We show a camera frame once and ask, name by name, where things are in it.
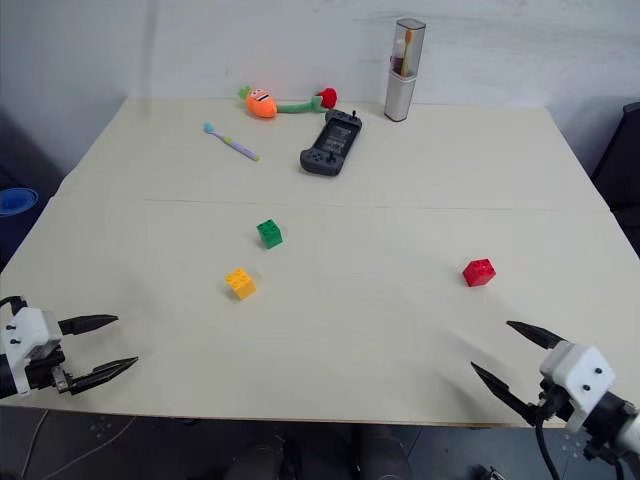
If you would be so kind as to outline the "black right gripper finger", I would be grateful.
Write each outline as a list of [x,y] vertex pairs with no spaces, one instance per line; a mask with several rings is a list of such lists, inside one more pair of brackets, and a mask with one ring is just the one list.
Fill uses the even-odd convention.
[[536,424],[538,413],[536,405],[525,403],[519,399],[510,391],[510,387],[506,383],[476,363],[471,362],[471,367],[496,398],[501,400],[530,426]]
[[560,342],[564,341],[564,338],[539,326],[520,321],[507,321],[506,324],[534,344],[546,350],[551,350]]

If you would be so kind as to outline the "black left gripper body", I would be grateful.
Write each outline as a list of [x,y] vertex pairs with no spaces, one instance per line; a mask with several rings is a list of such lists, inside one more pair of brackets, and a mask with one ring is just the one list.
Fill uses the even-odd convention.
[[54,388],[58,393],[70,393],[73,380],[63,368],[65,360],[61,346],[57,346],[45,358],[32,360],[25,369],[30,389]]

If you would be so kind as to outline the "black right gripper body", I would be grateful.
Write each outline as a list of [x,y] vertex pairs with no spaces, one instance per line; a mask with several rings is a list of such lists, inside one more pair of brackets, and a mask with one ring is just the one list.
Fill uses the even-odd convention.
[[539,401],[534,408],[533,420],[546,421],[557,417],[568,421],[574,413],[574,407],[570,403],[567,391],[547,379],[541,380],[540,388],[541,392],[538,395]]

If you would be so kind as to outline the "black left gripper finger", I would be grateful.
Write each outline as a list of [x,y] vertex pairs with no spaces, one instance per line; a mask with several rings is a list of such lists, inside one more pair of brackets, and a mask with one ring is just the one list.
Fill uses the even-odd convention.
[[118,316],[111,314],[86,315],[61,320],[58,326],[63,335],[81,335],[100,329],[118,319]]
[[107,383],[138,361],[137,357],[124,358],[95,367],[89,374],[69,381],[68,392],[76,395]]

